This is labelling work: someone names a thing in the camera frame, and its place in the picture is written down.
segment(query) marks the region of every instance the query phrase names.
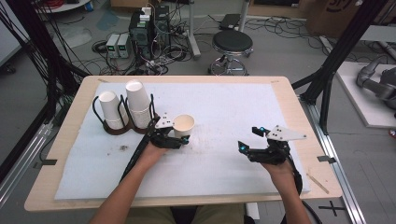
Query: white paper cup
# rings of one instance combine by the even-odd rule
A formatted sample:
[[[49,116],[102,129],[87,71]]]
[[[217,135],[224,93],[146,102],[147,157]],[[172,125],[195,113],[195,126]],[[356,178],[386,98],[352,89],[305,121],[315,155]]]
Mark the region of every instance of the white paper cup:
[[[103,115],[106,120],[121,119],[119,114],[120,99],[114,91],[104,91],[99,95],[99,102],[102,106]],[[121,114],[126,114],[123,105],[120,105]]]
[[[150,99],[143,83],[133,79],[126,83],[125,88],[130,110],[143,111],[149,108]]]
[[[148,127],[149,122],[151,121],[151,116],[149,115],[149,108],[143,111],[133,111],[131,112],[131,117],[134,120],[134,125],[137,128],[145,129]]]
[[[127,125],[129,122],[129,118],[128,118],[128,114],[126,112],[124,115],[122,115],[122,119],[124,121],[124,124]],[[124,127],[121,119],[116,119],[116,120],[108,120],[107,119],[106,123],[107,123],[108,127],[113,130],[122,129]]]
[[[179,115],[174,119],[174,133],[175,138],[191,135],[192,128],[194,127],[194,118],[190,115]]]

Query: wire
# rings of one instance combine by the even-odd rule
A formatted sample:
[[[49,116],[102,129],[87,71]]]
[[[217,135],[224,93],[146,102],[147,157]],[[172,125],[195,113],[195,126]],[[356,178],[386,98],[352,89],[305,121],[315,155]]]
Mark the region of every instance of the wire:
[[[53,136],[51,137],[51,139],[47,142],[47,144],[44,145],[44,146],[40,149],[40,152],[39,152],[39,154],[38,154],[38,158],[40,159],[40,161],[44,161],[44,159],[42,158],[43,150],[47,147],[47,145],[48,145],[50,142],[52,142],[53,139],[55,139],[56,135],[58,135],[58,133],[56,133],[55,135],[53,135]]]

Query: stool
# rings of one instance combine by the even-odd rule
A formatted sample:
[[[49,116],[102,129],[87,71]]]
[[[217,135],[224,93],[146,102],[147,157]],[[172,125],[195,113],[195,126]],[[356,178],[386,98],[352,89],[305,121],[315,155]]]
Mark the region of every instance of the stool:
[[[222,53],[221,58],[216,59],[208,69],[210,74],[219,75],[240,75],[247,76],[248,70],[235,59],[235,56],[249,56],[253,52],[253,41],[251,38],[239,31],[226,30],[218,32],[213,36],[212,46]]]

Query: electronic equipment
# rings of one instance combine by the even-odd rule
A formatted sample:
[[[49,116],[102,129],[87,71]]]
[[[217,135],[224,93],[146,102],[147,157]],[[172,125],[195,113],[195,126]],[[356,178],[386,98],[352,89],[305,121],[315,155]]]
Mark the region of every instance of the electronic equipment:
[[[119,48],[117,48],[117,43],[119,42],[120,35],[111,35],[107,40],[106,48],[109,58],[119,58]]]
[[[152,51],[155,45],[152,44],[154,38],[154,29],[152,20],[141,21],[140,15],[144,12],[137,10],[131,17],[129,25],[129,34],[132,39],[132,48],[137,57],[143,57],[146,60],[152,59]]]
[[[220,23],[220,30],[233,30],[238,25],[241,14],[227,14]]]
[[[131,37],[128,34],[120,35],[117,47],[121,58],[129,58],[132,51]]]
[[[170,46],[169,6],[155,7],[154,25],[157,45],[161,49]]]

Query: floor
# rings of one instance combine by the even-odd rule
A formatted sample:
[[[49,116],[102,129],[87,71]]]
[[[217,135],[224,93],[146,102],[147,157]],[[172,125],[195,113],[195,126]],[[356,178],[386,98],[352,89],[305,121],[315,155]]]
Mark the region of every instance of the floor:
[[[202,56],[198,60],[177,62],[168,65],[166,75],[206,75],[207,67],[220,55],[210,46],[211,35],[218,31],[216,21],[221,21],[225,13],[237,13],[239,5],[227,7],[227,11],[205,11],[203,5],[197,5],[195,27],[196,39]],[[68,26],[84,26],[92,34],[92,40],[87,44],[73,48],[79,59],[93,74],[100,74],[106,66],[97,59],[98,54],[92,52],[94,42],[104,40],[112,32],[127,31],[130,14],[113,12],[108,8],[108,2],[98,2],[95,11],[87,13],[83,8],[54,15],[58,22]],[[325,50],[317,39],[300,37],[286,32],[274,34],[273,23],[263,26],[263,21],[249,21],[245,33],[254,43],[254,53],[249,58],[241,57],[241,61],[248,68],[251,76],[285,76],[290,82],[306,77],[316,70],[326,60]],[[279,24],[284,31],[306,33],[303,21],[293,21]],[[376,53],[367,47],[367,42],[359,43],[353,50],[349,61],[367,63],[366,57],[373,59],[383,53]],[[3,162],[8,152],[15,146],[21,135],[30,125],[38,111],[46,102],[45,85],[37,71],[23,52],[10,60],[17,72],[0,73],[0,115],[3,119],[0,127],[0,162]],[[296,90],[302,93],[306,87]],[[328,131],[336,149],[347,179],[357,198],[366,223],[392,223],[396,218],[396,142],[388,135],[388,129],[366,128],[353,104],[337,78],[332,85],[332,98],[329,111]],[[54,128],[51,136],[56,134]],[[49,145],[43,149],[43,157],[50,149]],[[56,213],[29,213],[23,208],[24,201],[33,186],[39,169],[34,165],[39,162],[38,156],[29,165],[18,185],[7,198],[0,210],[1,223],[86,223],[94,210],[66,211]],[[347,212],[343,210],[342,199],[309,200],[323,223],[350,223]],[[323,209],[331,204],[339,210]],[[283,216],[280,202],[259,203],[261,219],[257,223],[279,223]]]

